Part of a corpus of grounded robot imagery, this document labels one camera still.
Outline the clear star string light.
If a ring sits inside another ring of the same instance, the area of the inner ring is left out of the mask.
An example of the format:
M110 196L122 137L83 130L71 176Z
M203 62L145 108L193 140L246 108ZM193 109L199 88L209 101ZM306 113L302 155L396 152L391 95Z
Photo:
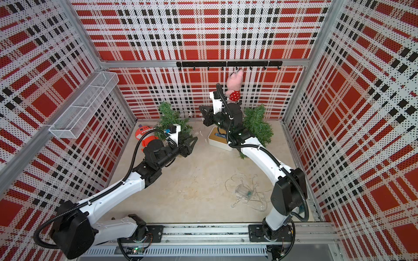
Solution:
M185 129L182 132L185 133L187 138L203 137L205 142L207 142L207 138L203 134L206 126L204 125L204 117L201 113L193 113L190 109L187 109L184 111L184 122Z

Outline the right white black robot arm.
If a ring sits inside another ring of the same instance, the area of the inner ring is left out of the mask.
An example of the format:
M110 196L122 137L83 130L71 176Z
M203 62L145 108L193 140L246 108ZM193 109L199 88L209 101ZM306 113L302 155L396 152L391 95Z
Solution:
M273 184L272 210L262 221L262 234L268 241L276 241L293 218L302 222L309 219L306 175L279 161L258 138L243 125L239 103L227 103L220 84L210 92L212 106L199 107L205 126L216 125L225 131L226 143L250 158Z

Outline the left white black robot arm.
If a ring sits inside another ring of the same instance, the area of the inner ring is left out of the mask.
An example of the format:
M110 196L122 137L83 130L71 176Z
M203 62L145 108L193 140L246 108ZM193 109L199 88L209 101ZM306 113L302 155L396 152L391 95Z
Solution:
M64 202L56 217L35 230L34 242L42 248L59 249L66 258L75 259L92 246L113 239L144 238L147 224L136 214L104 223L99 220L131 195L151 186L162 175L162 169L177 156L186 158L192 154L198 138L181 141L180 132L178 126L173 126L169 132L162 131L167 142L150 141L143 149L144 159L139 165L132 160L128 173L117 183L77 203Z

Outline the left small green christmas tree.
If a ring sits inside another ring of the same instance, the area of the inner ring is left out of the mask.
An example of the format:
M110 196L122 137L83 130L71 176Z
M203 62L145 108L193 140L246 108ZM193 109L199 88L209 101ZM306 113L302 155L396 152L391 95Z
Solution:
M172 105L168 102L163 102L158 107L161 114L160 120L155 128L160 130L168 129L169 125L178 124L181 126L179 134L179 141L183 142L192 137L192 126L189 124L189 119L181 116L180 112L172 109Z

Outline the small green christmas tree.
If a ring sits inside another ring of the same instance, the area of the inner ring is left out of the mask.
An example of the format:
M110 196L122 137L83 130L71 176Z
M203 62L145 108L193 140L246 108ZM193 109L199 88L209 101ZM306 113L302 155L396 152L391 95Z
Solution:
M158 107L161 114L160 120L155 128L160 130L168 129L169 125L178 124L181 126L179 134L179 141L183 142L192 137L192 126L189 124L189 119L181 116L180 112L172 109L172 105L168 102L163 102Z
M263 146L270 144L273 137L272 126L264 119L265 112L263 104L255 108L246 108L243 118L244 127L255 135Z

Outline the right small green christmas tree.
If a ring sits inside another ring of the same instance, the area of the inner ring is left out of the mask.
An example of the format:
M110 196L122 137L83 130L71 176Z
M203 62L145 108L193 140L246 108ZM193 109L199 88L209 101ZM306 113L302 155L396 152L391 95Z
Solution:
M265 112L263 104L255 108L246 108L243 118L244 127L255 135L263 146L270 144L273 137L272 126L264 119Z

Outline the white tissue box wooden lid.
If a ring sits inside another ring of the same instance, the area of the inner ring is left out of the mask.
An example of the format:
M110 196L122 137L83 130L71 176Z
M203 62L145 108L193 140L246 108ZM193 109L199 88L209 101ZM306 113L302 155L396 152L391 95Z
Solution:
M208 136L208 142L211 146L217 147L225 151L232 151L226 141L226 131L218 127L213 127L211 133Z

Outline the pink pig plush toy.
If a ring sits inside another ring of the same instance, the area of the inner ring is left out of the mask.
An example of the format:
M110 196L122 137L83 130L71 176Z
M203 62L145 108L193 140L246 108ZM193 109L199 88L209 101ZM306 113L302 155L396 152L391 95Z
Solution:
M238 103L241 99L243 74L243 70L233 72L226 81L226 96L228 97L229 103Z

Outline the red shark plush toy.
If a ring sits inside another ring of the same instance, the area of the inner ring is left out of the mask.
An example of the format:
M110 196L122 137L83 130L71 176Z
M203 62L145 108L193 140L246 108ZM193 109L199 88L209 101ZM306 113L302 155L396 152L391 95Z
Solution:
M151 126L139 125L138 129L135 132L135 137L140 141L142 151L148 146L148 144L153 140L158 140L158 137L154 133L147 134L148 131L154 129Z

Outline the black wall hook rail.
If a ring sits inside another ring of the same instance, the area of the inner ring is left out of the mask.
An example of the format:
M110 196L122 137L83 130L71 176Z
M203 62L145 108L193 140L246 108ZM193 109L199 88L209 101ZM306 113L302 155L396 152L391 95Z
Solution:
M178 68L192 68L195 69L197 67L281 67L283 65L283 61L215 61L215 62L176 62L176 66Z

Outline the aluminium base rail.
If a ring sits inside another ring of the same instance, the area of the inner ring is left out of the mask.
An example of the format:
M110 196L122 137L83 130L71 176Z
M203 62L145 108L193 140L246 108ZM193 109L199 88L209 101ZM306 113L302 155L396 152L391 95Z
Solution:
M260 223L150 224L142 241L111 240L90 248L80 260L121 258L261 257L263 260L341 261L343 254L330 223L295 223L277 239L266 239Z

